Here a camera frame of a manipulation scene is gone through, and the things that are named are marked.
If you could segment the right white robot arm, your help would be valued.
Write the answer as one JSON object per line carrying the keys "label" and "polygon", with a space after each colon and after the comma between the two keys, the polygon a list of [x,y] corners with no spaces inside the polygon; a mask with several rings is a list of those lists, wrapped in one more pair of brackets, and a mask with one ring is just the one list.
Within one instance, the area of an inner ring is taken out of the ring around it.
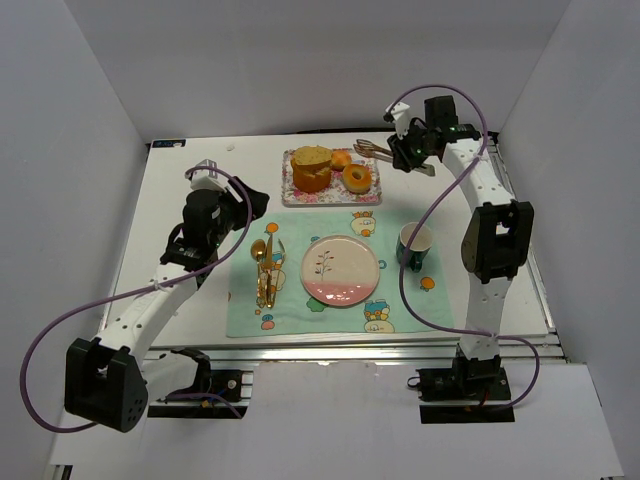
{"label": "right white robot arm", "polygon": [[407,104],[397,101],[385,113],[395,127],[388,140],[393,166],[411,172],[437,157],[469,205],[471,219],[461,241],[469,300],[454,377],[459,382],[494,379],[501,363],[498,336],[505,298],[527,260],[534,209],[504,187],[487,154],[486,129],[460,123],[452,96],[427,99],[424,108],[424,118],[414,117]]}

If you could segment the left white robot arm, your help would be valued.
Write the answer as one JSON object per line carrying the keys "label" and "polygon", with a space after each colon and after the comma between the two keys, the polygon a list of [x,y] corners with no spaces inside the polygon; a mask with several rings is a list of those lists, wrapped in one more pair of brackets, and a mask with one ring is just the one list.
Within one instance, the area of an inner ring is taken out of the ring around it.
{"label": "left white robot arm", "polygon": [[171,231],[151,289],[93,339],[77,339],[66,353],[65,410],[128,432],[149,403],[172,395],[212,391],[209,357],[194,348],[173,349],[158,360],[146,355],[169,320],[204,284],[227,235],[261,218],[269,196],[234,178],[229,188],[200,188],[186,197],[182,221]]}

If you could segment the metal food tongs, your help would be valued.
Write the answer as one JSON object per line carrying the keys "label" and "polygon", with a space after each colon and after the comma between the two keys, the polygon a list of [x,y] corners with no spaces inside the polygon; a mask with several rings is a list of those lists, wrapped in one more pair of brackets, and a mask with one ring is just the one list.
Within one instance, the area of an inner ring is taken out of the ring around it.
{"label": "metal food tongs", "polygon": [[[378,146],[369,140],[357,139],[353,144],[353,149],[358,155],[362,157],[381,160],[389,164],[393,163],[393,158],[391,156],[390,150]],[[423,163],[422,165],[413,168],[413,171],[429,177],[436,176],[435,167],[428,163]]]}

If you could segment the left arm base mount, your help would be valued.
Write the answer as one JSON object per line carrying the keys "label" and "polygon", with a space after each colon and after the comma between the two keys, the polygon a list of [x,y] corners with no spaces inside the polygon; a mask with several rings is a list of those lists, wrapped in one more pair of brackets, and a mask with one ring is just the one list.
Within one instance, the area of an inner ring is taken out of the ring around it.
{"label": "left arm base mount", "polygon": [[142,369],[150,418],[241,419],[248,410],[253,373],[216,365],[183,348],[146,360]]}

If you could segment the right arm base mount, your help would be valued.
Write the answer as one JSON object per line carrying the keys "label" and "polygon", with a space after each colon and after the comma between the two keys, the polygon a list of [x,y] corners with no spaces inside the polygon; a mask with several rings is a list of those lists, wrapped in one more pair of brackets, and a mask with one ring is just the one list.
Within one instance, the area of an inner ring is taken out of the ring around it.
{"label": "right arm base mount", "polygon": [[423,425],[513,423],[514,409],[503,407],[511,401],[504,368],[492,380],[471,382],[464,390],[451,368],[419,369],[409,377],[407,388],[419,399]]}

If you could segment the orange glazed donut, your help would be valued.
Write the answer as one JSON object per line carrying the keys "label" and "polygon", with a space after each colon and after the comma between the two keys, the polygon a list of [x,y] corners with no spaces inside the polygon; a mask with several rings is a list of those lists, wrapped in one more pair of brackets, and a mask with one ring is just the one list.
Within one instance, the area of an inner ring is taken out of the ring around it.
{"label": "orange glazed donut", "polygon": [[367,193],[372,185],[370,170],[360,164],[350,164],[342,171],[342,181],[345,188],[354,194]]}

